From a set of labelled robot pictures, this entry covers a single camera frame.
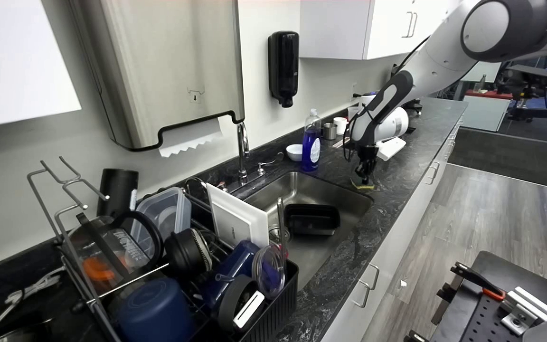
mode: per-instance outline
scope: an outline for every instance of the blue container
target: blue container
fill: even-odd
[[[255,252],[257,244],[250,243],[248,239],[235,244],[235,248],[219,262],[216,273],[202,286],[204,305],[216,311],[216,303],[229,286],[229,281],[233,281],[238,273],[252,277],[252,260]]]
[[[183,342],[193,332],[191,311],[174,279],[161,277],[130,292],[111,313],[126,342]]]
[[[320,151],[320,138],[318,130],[307,129],[303,132],[303,142],[301,142],[301,167],[303,170],[312,170],[316,161],[318,161],[318,151]]]

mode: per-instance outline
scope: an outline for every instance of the plastic bottle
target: plastic bottle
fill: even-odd
[[[320,123],[314,108],[307,115],[301,146],[301,167],[312,170],[320,151]]]

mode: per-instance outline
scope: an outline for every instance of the dish drying rack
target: dish drying rack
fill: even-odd
[[[81,263],[81,262],[79,262],[79,256],[77,256],[77,252],[75,252],[71,241],[69,241],[69,233],[73,231],[73,227],[66,229],[64,224],[62,224],[62,216],[64,216],[64,214],[71,214],[71,212],[81,212],[81,210],[86,210],[86,208],[88,208],[88,205],[83,203],[83,201],[71,191],[73,186],[83,184],[83,186],[88,187],[92,193],[96,193],[98,199],[102,199],[102,201],[107,201],[109,195],[98,191],[98,189],[96,189],[88,180],[85,180],[64,157],[58,157],[58,161],[71,172],[69,178],[58,176],[58,174],[41,159],[41,161],[39,161],[41,167],[35,168],[35,170],[31,170],[31,172],[28,172],[28,174],[26,174],[26,180],[28,180],[29,189],[31,189],[31,193],[35,195],[35,199],[37,199],[37,203],[39,203],[39,206],[41,206],[41,210],[43,210],[43,214],[45,214],[45,218],[47,218],[47,222],[48,222],[48,225],[50,225],[50,229],[52,229],[52,233],[54,233],[54,241],[56,241],[58,250],[60,250],[60,262],[62,262],[67,277],[71,279],[75,290],[77,290],[79,296],[81,296],[81,301],[77,303],[75,309],[79,309],[81,305],[85,305],[85,307],[90,311],[90,315],[94,317],[96,324],[102,328],[102,332],[105,334],[107,339],[121,339],[121,338],[117,336],[117,332],[113,330],[113,326],[109,324],[109,320],[107,320],[107,313],[105,313],[105,307],[104,307],[104,303],[102,303],[102,298],[105,298],[105,296],[109,296],[109,294],[113,294],[113,292],[117,292],[117,290],[121,290],[121,288],[124,288],[124,286],[128,286],[128,284],[132,284],[132,282],[136,282],[136,281],[140,281],[140,279],[145,279],[145,277],[149,277],[149,275],[164,269],[166,263],[161,263],[161,265],[157,265],[157,267],[153,267],[153,269],[149,269],[149,271],[143,271],[143,273],[140,273],[140,275],[136,275],[136,277],[132,277],[132,279],[126,279],[126,281],[123,281],[123,282],[119,282],[119,284],[115,284],[115,286],[111,286],[111,288],[107,288],[107,290],[104,290],[104,292],[98,294],[96,288],[92,286],[92,282],[88,281],[86,273],[85,273],[83,267],[79,265],[79,263]],[[45,199],[43,199],[43,195],[41,195],[41,191],[39,191],[39,187],[37,187],[37,184],[35,184],[35,176],[47,176],[47,174],[48,174],[48,176],[60,186],[60,189],[71,199],[71,205],[69,205],[69,206],[62,206],[62,208],[58,208],[58,210],[47,208]],[[206,235],[206,233],[212,233],[212,231],[208,231],[204,225],[200,225],[199,222],[191,222],[191,224],[193,224],[197,229],[204,231],[204,235]],[[208,243],[208,252],[210,252],[210,256],[212,256],[216,262],[219,262],[219,258],[225,254],[225,250],[223,250],[218,243]],[[189,305],[191,305],[193,315],[204,315],[204,313],[202,313],[202,303],[199,303],[199,300],[187,296],[187,301],[189,301]]]
[[[47,222],[54,233],[54,241],[56,241],[58,250],[60,250],[60,262],[66,267],[66,273],[71,279],[77,294],[81,296],[81,301],[77,303],[75,309],[86,307],[90,311],[96,326],[100,326],[102,334],[107,339],[121,342],[121,338],[117,336],[115,328],[111,326],[111,322],[107,319],[102,298],[124,288],[124,286],[128,286],[140,279],[145,279],[153,273],[162,271],[166,267],[166,262],[98,294],[96,288],[92,286],[92,282],[88,281],[86,273],[79,265],[79,256],[77,256],[77,252],[69,241],[69,233],[75,227],[66,229],[62,224],[62,216],[71,214],[71,212],[81,212],[81,210],[85,212],[88,208],[88,205],[83,203],[69,189],[71,186],[83,184],[102,201],[107,201],[109,195],[98,191],[62,155],[58,155],[58,161],[71,172],[71,176],[67,176],[67,178],[58,176],[41,159],[39,161],[41,167],[28,172],[26,180],[29,184],[31,193],[35,195],[35,199],[39,203],[39,208],[43,210],[43,214],[45,214],[45,218],[47,218]],[[45,199],[43,199],[41,191],[37,189],[35,176],[50,176],[60,186],[60,189],[71,199],[71,205],[62,206],[58,210],[47,208]],[[219,260],[229,252],[229,248],[225,244],[221,244],[218,241],[216,233],[212,229],[208,229],[206,225],[199,224],[197,220],[191,220],[191,225],[195,229],[199,229],[202,233],[202,237],[206,239],[208,254],[214,260],[214,267],[216,267],[219,263]],[[244,339],[269,339],[271,332],[274,332],[288,319],[288,315],[292,315],[292,311],[295,307],[297,265],[292,263],[290,260],[286,260],[286,284],[284,284],[284,288],[278,292],[276,298],[271,300],[271,303],[267,303],[267,307],[259,313],[259,317],[240,336],[225,334],[225,332],[218,330],[216,322],[212,322],[212,319],[208,317],[204,303],[200,301],[200,296],[199,296],[199,286],[193,281],[181,282],[181,286],[183,286],[181,292],[183,292],[183,296],[191,307],[193,320],[197,322],[197,328],[193,332],[195,339],[210,339],[210,338],[240,339],[240,342],[244,342]]]

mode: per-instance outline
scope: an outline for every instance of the kitchen sink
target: kitchen sink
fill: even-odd
[[[284,225],[278,229],[290,260],[299,267],[297,288],[301,288],[330,258],[328,250],[335,243],[335,237],[347,233],[350,227],[358,227],[358,220],[369,208],[371,199],[360,191],[290,170],[244,195],[242,201],[265,210],[271,227],[276,225],[278,197],[284,205],[318,203],[339,210],[339,225],[331,237],[290,235]]]

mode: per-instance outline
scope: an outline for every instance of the paper towel dispenser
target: paper towel dispenser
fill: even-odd
[[[73,0],[115,142],[231,113],[242,121],[236,0]]]

